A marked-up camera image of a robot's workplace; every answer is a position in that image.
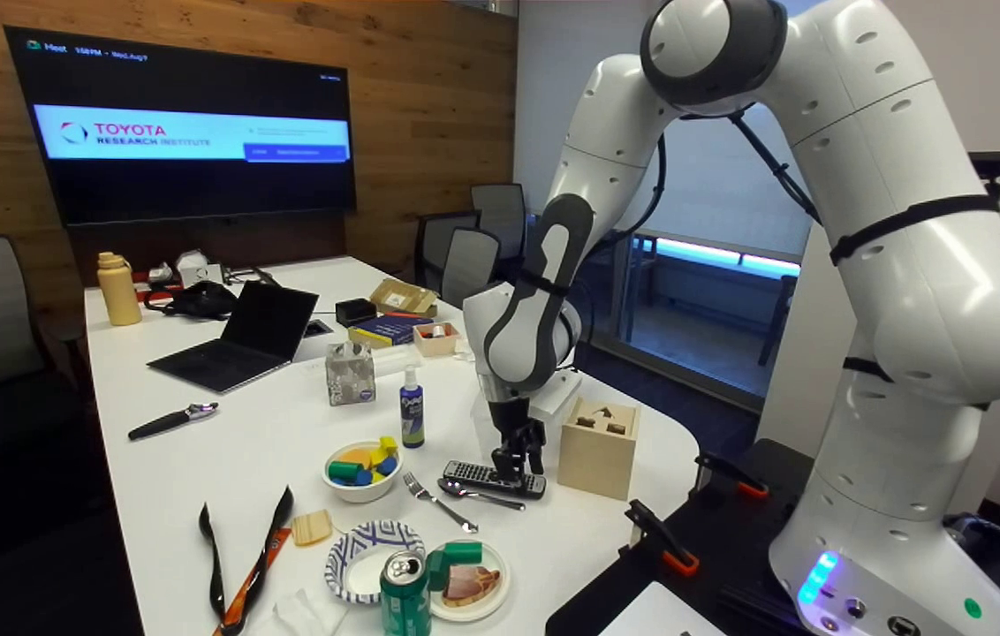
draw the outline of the wooden panel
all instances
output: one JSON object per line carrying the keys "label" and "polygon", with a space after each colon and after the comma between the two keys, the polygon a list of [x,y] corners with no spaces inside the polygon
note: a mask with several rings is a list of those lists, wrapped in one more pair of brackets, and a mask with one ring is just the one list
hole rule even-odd
{"label": "wooden panel", "polygon": [[[65,234],[5,47],[5,25],[351,67],[357,213],[343,221],[195,221]],[[137,266],[204,246],[221,262],[353,251],[405,271],[416,213],[468,209],[512,177],[515,20],[451,0],[0,0],[0,234],[41,316],[79,325],[99,246]]]}

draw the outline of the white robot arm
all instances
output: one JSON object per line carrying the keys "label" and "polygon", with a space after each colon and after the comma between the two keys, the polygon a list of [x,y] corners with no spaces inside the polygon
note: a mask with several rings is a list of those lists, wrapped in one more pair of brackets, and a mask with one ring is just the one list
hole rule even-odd
{"label": "white robot arm", "polygon": [[770,570],[813,631],[1000,631],[1000,589],[939,527],[981,405],[1000,398],[1000,216],[922,54],[875,0],[800,19],[770,0],[668,0],[640,55],[598,65],[526,237],[526,278],[468,303],[495,423],[515,437],[518,404],[572,346],[567,290],[658,135],[750,101],[787,135],[859,317]]}

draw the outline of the bottle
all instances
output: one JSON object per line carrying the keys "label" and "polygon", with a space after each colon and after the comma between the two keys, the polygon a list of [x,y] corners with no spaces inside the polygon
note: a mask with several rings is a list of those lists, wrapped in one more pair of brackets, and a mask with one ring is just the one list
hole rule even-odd
{"label": "bottle", "polygon": [[107,297],[108,325],[134,325],[142,323],[137,294],[134,294],[134,267],[126,258],[114,251],[99,251],[99,286]]}
{"label": "bottle", "polygon": [[416,386],[416,371],[409,368],[399,386],[399,437],[405,450],[425,446],[425,386]]}

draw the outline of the black laptop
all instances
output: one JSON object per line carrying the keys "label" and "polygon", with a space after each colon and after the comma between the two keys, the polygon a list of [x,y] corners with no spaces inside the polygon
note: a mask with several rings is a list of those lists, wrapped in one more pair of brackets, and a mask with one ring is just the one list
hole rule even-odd
{"label": "black laptop", "polygon": [[227,393],[285,365],[314,303],[314,294],[247,283],[219,339],[158,356],[147,368]]}

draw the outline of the television screen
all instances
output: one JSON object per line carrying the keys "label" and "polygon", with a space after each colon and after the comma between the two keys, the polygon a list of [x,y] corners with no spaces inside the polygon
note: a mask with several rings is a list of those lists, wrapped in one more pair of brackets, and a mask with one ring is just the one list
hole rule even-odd
{"label": "television screen", "polygon": [[5,32],[68,226],[357,206],[343,67]]}

